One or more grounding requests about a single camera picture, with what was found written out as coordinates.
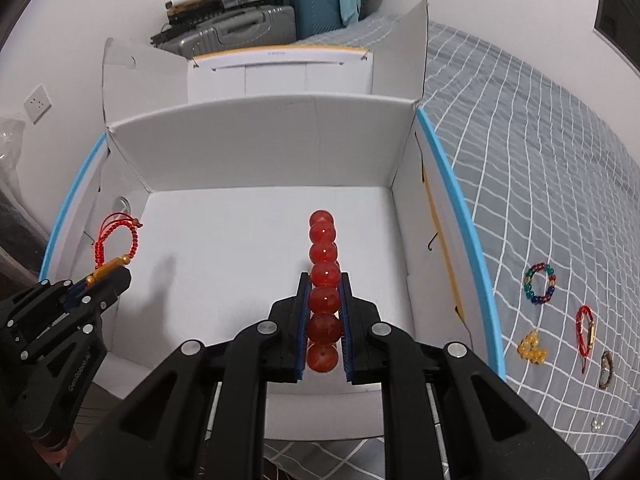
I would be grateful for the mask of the red cord bracelet gold tube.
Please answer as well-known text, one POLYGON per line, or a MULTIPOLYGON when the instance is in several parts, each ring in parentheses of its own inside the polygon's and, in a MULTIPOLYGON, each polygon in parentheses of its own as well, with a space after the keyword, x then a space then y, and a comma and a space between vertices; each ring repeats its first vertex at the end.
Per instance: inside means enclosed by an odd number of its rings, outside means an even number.
POLYGON ((128 266, 138 252, 141 228, 142 222, 126 212, 112 212, 103 219, 92 244, 94 268, 85 278, 85 288, 128 266))

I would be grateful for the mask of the red string bracelet gold charm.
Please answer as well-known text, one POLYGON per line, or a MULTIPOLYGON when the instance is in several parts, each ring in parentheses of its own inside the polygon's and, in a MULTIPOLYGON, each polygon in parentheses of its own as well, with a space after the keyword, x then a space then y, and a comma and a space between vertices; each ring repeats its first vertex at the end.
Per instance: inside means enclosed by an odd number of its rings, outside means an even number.
POLYGON ((586 304, 580 306, 576 313, 575 328, 577 351, 582 360, 582 374, 585 374, 596 340, 596 319, 586 304))

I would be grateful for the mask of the white cardboard box blue print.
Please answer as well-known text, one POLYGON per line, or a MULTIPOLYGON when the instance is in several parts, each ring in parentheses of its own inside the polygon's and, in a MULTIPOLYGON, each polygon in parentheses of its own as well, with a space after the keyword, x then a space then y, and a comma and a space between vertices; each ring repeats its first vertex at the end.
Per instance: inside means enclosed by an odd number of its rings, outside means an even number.
POLYGON ((183 58, 104 44, 106 130, 55 221, 41 274, 82 278, 102 220, 142 222, 131 285, 102 322, 96 383, 123 398, 184 342, 264 320, 310 267, 310 215, 336 224, 355 296, 417 341, 506 371, 486 261, 425 114, 428 7, 369 47, 183 58))

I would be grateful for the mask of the grey suitcase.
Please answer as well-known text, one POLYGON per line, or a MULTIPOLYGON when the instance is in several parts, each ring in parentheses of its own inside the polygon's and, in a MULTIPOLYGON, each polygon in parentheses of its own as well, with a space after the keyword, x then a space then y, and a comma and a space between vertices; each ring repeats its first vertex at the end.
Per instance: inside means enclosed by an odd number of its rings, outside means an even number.
POLYGON ((220 14, 186 29, 176 26, 151 38, 153 47, 183 58, 245 48, 292 44, 292 6, 256 6, 220 14))

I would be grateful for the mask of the dark window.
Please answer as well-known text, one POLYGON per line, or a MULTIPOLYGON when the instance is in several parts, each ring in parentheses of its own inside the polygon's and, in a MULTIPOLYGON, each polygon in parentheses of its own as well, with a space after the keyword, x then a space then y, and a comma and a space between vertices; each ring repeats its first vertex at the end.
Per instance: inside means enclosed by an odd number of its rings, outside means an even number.
POLYGON ((639 20, 624 0, 599 0, 594 29, 630 65, 639 69, 639 20))

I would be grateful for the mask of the white wall socket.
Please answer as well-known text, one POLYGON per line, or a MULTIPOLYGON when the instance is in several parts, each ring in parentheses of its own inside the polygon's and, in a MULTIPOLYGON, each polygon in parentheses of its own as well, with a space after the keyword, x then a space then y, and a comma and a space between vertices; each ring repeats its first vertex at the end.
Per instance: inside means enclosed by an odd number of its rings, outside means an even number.
POLYGON ((51 100, 42 84, 35 88, 24 102, 25 112, 33 124, 39 122, 51 107, 51 100))

